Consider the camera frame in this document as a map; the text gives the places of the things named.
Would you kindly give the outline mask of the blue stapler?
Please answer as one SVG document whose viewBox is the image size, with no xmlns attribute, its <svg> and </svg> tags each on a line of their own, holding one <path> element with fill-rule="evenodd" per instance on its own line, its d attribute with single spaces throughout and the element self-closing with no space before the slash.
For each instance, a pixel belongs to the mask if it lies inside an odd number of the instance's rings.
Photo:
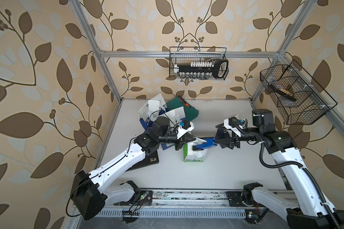
<svg viewBox="0 0 344 229">
<path fill-rule="evenodd" d="M 196 139 L 193 143 L 193 151 L 203 151 L 217 146 L 215 138 Z"/>
</svg>

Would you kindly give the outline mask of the green white bag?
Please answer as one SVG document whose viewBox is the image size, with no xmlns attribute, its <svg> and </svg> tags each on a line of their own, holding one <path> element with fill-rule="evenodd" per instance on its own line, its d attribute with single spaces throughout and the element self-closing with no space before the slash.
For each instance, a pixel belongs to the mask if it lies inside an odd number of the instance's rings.
<svg viewBox="0 0 344 229">
<path fill-rule="evenodd" d="M 195 141 L 186 143 L 183 146 L 183 161 L 184 162 L 203 162 L 207 149 L 200 149 L 197 146 L 207 143 L 206 140 L 197 138 Z"/>
</svg>

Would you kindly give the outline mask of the dark blue bag white handles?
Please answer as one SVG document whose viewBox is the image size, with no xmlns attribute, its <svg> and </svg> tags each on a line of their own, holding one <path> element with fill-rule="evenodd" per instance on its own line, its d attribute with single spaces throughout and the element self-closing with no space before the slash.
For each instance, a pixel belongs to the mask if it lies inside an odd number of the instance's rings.
<svg viewBox="0 0 344 229">
<path fill-rule="evenodd" d="M 217 125 L 216 129 L 217 129 L 217 133 L 216 133 L 215 139 L 222 140 L 222 139 L 231 138 L 231 135 L 228 132 L 228 130 L 224 127 L 224 124 Z"/>
</svg>

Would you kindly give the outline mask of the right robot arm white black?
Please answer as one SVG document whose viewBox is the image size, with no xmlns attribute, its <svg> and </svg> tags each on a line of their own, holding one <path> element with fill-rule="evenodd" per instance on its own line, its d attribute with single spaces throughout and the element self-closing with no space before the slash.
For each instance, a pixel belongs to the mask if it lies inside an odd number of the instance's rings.
<svg viewBox="0 0 344 229">
<path fill-rule="evenodd" d="M 297 198 L 289 203 L 258 182 L 246 184 L 242 202 L 246 206 L 261 204 L 284 219 L 291 229 L 340 229 L 344 225 L 344 210 L 338 210 L 322 192 L 305 165 L 297 144 L 286 131 L 277 131 L 273 113 L 267 109 L 252 111 L 253 127 L 235 116 L 225 119 L 217 129 L 231 131 L 231 138 L 216 143 L 230 149 L 240 142 L 260 144 L 259 161 L 268 169 L 281 169 Z"/>
</svg>

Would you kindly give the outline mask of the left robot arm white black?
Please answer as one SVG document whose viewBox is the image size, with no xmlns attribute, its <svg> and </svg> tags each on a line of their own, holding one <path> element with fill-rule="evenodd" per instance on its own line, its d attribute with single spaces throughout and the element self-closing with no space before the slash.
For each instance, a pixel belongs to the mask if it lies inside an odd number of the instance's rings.
<svg viewBox="0 0 344 229">
<path fill-rule="evenodd" d="M 194 124 L 184 120 L 171 126 L 167 117 L 158 117 L 150 128 L 130 140 L 125 151 L 105 165 L 86 173 L 81 170 L 73 181 L 70 201 L 77 207 L 84 220 L 90 220 L 101 212 L 106 204 L 119 202 L 137 203 L 140 189 L 132 181 L 119 186 L 111 184 L 135 164 L 157 151 L 160 144 L 174 144 L 180 150 L 186 143 L 195 141 L 191 134 Z"/>
</svg>

